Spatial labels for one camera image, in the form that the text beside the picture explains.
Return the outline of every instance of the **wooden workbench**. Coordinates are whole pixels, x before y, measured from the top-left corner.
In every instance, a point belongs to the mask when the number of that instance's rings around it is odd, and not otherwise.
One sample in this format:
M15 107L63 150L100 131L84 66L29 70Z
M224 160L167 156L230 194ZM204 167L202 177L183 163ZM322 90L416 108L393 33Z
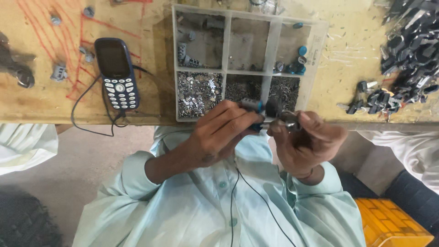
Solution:
M384 87L394 75L380 74L379 46L385 42L386 27L381 27L385 10L372 0L282 0L282 15L320 19L330 28L320 59L319 70L308 102L308 110L316 111L332 122L384 123L379 114L347 115L336 106L349 103L360 80L377 80ZM173 125L175 96L173 80L173 33L169 0L127 0L111 5L110 0L0 0L0 22L10 41L10 48L31 53L37 59L29 66L34 71L35 86L24 89L16 79L0 74L0 121L21 123L69 123L76 99L98 74L96 61L87 63L78 47L93 50L99 37L123 39L132 52L133 64L156 75L138 74L141 104L128 113L126 123L138 125ZM257 11L248 0L181 0L201 8L228 8ZM82 14L84 7L95 7L94 18ZM62 19L52 26L50 14ZM68 80L50 80L52 67L67 62ZM76 109L76 121L87 124L108 124L101 98L100 84L86 95ZM439 121L437 93L426 104L415 103L393 114L391 123L431 123Z

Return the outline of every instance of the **yellow plastic crate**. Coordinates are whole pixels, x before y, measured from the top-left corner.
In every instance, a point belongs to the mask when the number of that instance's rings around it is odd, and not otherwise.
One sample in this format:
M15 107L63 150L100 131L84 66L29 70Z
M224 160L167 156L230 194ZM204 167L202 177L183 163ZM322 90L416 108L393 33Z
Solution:
M388 199L355 199L368 247L425 247L434 236Z

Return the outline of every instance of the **blue lock part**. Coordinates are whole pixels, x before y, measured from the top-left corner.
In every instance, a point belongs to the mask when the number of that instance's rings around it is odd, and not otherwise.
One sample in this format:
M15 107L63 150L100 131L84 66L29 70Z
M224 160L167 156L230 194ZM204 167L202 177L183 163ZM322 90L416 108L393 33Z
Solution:
M293 63L288 65L285 71L290 73L290 74L296 74L296 72L297 72L296 65Z
M306 46L302 46L299 48L299 55L301 56L305 56L305 54L308 52L308 49L306 48Z
M265 110L262 100L258 101L254 99L244 98L241 100L241 105L244 109L253 110L256 113L261 113L263 110Z
M254 123L250 125L249 129L260 132L262 130L262 123Z
M305 74L305 71L306 71L306 67L301 64L301 67L299 68L299 71L296 74L303 76Z
M298 23L293 25L294 29L299 29L299 28L302 28L302 27L303 27L303 22L298 22Z

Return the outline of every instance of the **phone button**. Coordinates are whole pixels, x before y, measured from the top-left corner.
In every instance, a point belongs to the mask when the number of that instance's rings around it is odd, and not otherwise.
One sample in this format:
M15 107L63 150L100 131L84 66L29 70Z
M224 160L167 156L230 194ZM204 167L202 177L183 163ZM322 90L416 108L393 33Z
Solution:
M121 93L125 90L125 87L122 84L116 84L115 88L118 92L121 92Z

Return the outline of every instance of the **white plastic divider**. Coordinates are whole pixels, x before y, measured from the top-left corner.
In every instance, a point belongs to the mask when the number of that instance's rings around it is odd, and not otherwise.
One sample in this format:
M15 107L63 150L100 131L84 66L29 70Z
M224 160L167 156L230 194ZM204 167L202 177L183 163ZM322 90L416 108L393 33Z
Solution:
M267 102L270 92L271 80L273 76L284 77L296 77L300 78L299 94L296 110L305 110L308 104L309 96L313 88L313 81L317 73L318 62L321 55L321 50L326 40L327 30L329 23L324 21L314 21L300 18L281 17L276 15L263 15L256 13L248 13L242 11L233 10L215 10L215 9L200 9L183 4L174 4L173 10L173 32L174 32L174 68L175 68L175 89L176 89L176 120L179 122L194 122L198 118L179 118L178 117L178 78L177 74L180 71L185 72L199 72L199 73L221 73L223 75L222 82L222 99L224 99L227 74L238 75L254 75L262 76L261 86L261 99L264 103ZM224 23L224 37L223 37L223 54L221 61L221 69L208 69L208 68L188 68L182 67L178 64L177 49L178 49L178 26L176 19L176 12L186 12L203 15L221 15L225 17ZM270 29L268 32L267 45L265 50L265 60L262 71L249 71L249 70L237 70L228 69L228 57L230 51L230 31L232 25L232 18L242 18L249 20L260 20L270 22ZM289 73L273 73L273 66L278 57L279 41L281 39L281 32L283 24L295 24L302 22L306 26L311 27L307 43L303 44L308 48L308 53L305 55L307 58L305 75L289 74Z

